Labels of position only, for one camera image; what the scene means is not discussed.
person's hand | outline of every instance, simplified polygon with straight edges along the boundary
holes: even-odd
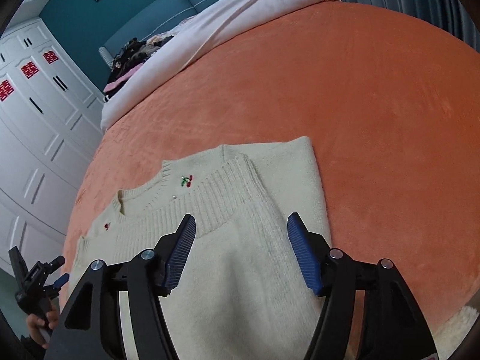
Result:
[[[49,320],[49,328],[55,329],[59,323],[59,312],[57,308],[52,303],[52,311],[46,313],[46,318]],[[35,314],[30,314],[26,320],[28,333],[30,337],[39,344],[43,349],[47,349],[49,344],[45,342],[45,339],[42,337],[42,334],[39,331],[39,328],[45,328],[45,321],[41,318],[38,318]]]

white wardrobe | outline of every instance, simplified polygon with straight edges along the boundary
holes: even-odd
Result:
[[[102,93],[41,19],[0,39],[0,268],[62,253],[70,213],[102,139]]]

metal screw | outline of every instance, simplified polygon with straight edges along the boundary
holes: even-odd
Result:
[[[94,271],[98,271],[102,266],[103,266],[103,261],[100,261],[99,259],[96,259],[96,260],[90,265],[90,267],[91,267]]]
[[[391,269],[393,268],[393,262],[390,259],[383,259],[380,261],[380,264],[382,265],[383,268],[385,269]]]
[[[155,256],[155,252],[154,252],[153,250],[151,250],[151,249],[147,249],[147,250],[144,250],[144,251],[142,252],[142,258],[143,258],[144,260],[152,259],[153,256]]]
[[[343,257],[343,252],[340,249],[330,250],[330,257],[333,259],[341,259]]]

orange blanket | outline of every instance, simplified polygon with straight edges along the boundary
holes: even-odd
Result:
[[[222,143],[311,138],[334,246],[392,259],[435,330],[480,284],[480,56],[421,20],[327,2],[209,52],[105,135],[64,255],[119,188]]]

pink blanket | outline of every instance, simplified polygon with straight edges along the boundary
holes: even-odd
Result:
[[[107,84],[103,90],[104,93],[107,93],[107,92],[110,92],[112,90],[114,90],[117,86],[119,86],[121,83],[123,83],[123,81],[126,81],[128,80],[131,76],[133,76],[135,74],[135,72],[140,69],[141,67],[143,66],[143,62],[141,64],[138,64],[137,66],[133,67],[132,69],[130,69],[127,74],[124,74],[123,76],[121,76],[119,79],[117,79],[116,81],[114,82],[111,82],[109,84]]]

